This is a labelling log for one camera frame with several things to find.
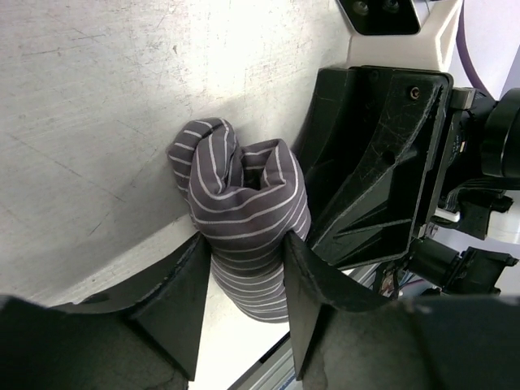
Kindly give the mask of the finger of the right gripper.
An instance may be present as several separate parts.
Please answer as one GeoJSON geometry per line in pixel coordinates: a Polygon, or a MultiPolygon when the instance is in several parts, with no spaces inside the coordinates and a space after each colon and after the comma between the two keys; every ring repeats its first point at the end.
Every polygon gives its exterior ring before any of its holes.
{"type": "Polygon", "coordinates": [[[392,139],[371,144],[336,191],[309,191],[308,246],[335,267],[401,258],[431,213],[453,79],[437,71],[389,68],[392,139]]]}
{"type": "Polygon", "coordinates": [[[392,139],[392,70],[326,68],[318,73],[298,157],[309,191],[336,191],[369,145],[392,139]]]}

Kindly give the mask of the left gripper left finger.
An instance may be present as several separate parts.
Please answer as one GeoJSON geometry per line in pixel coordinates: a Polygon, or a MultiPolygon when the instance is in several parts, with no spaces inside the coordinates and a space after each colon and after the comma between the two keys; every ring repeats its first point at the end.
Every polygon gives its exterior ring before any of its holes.
{"type": "Polygon", "coordinates": [[[210,274],[200,234],[78,304],[1,297],[4,389],[186,389],[210,274]]]}

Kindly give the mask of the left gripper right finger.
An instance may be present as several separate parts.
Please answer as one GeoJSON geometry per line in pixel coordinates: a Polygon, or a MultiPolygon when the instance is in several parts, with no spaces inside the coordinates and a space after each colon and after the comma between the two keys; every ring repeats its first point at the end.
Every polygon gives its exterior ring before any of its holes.
{"type": "Polygon", "coordinates": [[[391,301],[284,238],[296,377],[306,389],[516,389],[515,296],[391,301]]]}

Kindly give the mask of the striped grey underwear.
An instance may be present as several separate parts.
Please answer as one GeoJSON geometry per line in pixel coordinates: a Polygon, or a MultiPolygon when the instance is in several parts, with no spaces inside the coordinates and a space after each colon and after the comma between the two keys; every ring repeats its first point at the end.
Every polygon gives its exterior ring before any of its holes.
{"type": "Polygon", "coordinates": [[[194,227],[210,246],[216,284],[246,316],[286,323],[282,243],[310,230],[306,184],[282,139],[241,145],[222,118],[193,120],[167,151],[194,227]]]}

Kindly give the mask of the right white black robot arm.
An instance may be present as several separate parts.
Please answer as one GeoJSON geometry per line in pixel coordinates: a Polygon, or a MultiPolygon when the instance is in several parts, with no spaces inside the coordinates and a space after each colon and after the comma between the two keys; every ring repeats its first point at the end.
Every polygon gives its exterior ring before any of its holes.
{"type": "Polygon", "coordinates": [[[309,247],[341,270],[392,262],[449,293],[491,293],[506,255],[451,254],[438,225],[485,239],[518,204],[519,92],[495,100],[449,74],[324,68],[298,154],[309,247]]]}

